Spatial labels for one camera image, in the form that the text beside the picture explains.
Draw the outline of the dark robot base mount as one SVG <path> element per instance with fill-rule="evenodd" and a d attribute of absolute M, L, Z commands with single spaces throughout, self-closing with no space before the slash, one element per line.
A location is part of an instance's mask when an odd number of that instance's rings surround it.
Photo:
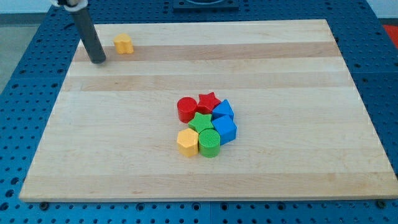
<path fill-rule="evenodd" d="M 174 0 L 173 11 L 238 9 L 239 0 Z"/>

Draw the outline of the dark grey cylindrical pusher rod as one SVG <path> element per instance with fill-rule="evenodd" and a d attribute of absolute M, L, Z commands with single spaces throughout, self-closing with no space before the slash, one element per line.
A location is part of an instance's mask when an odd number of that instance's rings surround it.
<path fill-rule="evenodd" d="M 103 63 L 106 55 L 98 38 L 90 13 L 86 7 L 71 13 L 89 59 L 94 64 Z"/>

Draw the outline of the white rod mount collar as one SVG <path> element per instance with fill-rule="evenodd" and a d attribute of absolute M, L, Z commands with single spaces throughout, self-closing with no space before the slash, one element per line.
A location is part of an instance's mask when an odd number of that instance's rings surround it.
<path fill-rule="evenodd" d="M 88 6 L 88 0 L 51 0 L 55 7 L 63 6 L 68 12 L 77 12 Z"/>

